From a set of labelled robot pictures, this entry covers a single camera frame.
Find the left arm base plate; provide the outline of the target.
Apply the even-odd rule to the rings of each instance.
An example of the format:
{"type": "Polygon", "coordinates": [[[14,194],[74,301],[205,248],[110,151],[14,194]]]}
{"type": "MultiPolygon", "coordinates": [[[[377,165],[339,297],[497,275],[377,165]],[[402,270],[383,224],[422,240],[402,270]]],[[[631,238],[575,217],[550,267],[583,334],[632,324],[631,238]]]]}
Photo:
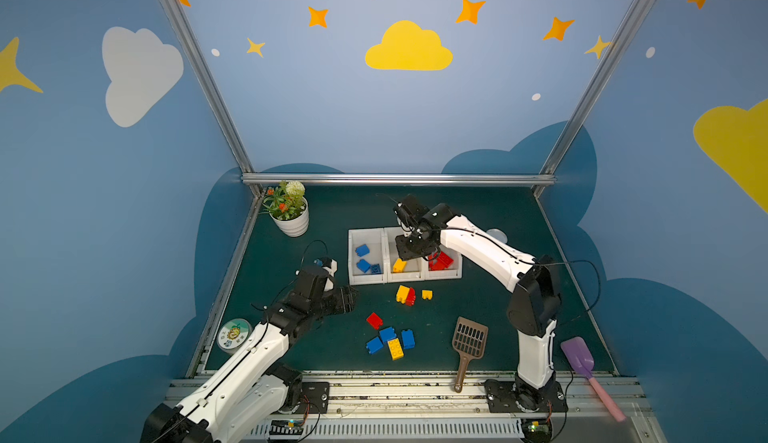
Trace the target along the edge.
{"type": "Polygon", "coordinates": [[[330,384],[328,382],[294,383],[288,388],[282,414],[326,414],[329,404],[330,384]]]}

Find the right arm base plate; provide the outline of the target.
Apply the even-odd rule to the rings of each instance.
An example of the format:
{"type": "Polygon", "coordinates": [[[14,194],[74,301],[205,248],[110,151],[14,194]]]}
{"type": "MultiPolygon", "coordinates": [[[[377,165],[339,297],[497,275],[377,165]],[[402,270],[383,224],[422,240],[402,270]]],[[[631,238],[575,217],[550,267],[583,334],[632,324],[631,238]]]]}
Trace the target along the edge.
{"type": "Polygon", "coordinates": [[[487,379],[483,387],[491,413],[566,413],[565,392],[554,377],[536,389],[519,378],[487,379]]]}

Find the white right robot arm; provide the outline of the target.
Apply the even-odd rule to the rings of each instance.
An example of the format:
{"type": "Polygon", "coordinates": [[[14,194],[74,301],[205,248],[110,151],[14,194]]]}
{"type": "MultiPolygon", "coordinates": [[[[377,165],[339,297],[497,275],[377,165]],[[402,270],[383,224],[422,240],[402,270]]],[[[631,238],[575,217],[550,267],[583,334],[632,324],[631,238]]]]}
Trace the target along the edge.
{"type": "Polygon", "coordinates": [[[496,278],[510,293],[507,318],[518,333],[521,387],[540,391],[554,381],[553,345],[562,305],[560,279],[553,260],[537,258],[490,236],[446,204],[433,208],[408,195],[393,212],[404,229],[396,238],[402,260],[429,259],[448,249],[496,278]]]}

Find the blue small lego brick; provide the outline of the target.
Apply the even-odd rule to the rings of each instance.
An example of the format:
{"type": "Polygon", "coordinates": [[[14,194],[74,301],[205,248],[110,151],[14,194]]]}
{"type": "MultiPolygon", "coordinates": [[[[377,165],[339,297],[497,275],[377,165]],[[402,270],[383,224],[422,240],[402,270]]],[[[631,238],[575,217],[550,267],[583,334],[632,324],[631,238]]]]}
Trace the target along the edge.
{"type": "Polygon", "coordinates": [[[370,249],[366,244],[363,244],[355,248],[355,253],[358,257],[364,257],[370,253],[370,249]]]}

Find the yellow large lego brick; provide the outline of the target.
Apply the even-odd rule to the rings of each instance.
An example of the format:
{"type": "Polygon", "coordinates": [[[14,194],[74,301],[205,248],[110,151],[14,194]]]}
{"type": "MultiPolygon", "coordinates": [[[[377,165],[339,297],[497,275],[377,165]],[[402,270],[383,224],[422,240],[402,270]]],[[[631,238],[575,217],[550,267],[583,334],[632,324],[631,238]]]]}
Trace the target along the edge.
{"type": "Polygon", "coordinates": [[[401,304],[405,304],[410,294],[410,287],[400,285],[396,293],[396,301],[401,304]]]}

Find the red lego brick small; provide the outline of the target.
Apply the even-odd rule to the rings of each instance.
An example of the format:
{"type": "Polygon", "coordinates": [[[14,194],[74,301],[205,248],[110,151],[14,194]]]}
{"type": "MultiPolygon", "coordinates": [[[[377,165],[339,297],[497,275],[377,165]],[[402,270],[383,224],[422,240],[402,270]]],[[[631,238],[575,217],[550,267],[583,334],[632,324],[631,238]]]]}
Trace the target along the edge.
{"type": "Polygon", "coordinates": [[[455,260],[446,252],[436,252],[428,260],[428,269],[430,272],[440,272],[451,270],[455,260]]]}

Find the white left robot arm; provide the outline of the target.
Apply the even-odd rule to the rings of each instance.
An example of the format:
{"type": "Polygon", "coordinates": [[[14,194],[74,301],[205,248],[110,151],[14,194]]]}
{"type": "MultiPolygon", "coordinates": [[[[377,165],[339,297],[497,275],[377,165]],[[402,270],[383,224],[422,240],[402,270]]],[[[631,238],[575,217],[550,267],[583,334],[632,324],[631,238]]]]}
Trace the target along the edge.
{"type": "Polygon", "coordinates": [[[239,442],[278,411],[298,405],[302,376],[279,362],[325,317],[354,309],[351,286],[323,257],[296,273],[291,291],[265,312],[243,345],[212,377],[176,406],[158,405],[145,420],[142,442],[239,442]]]}

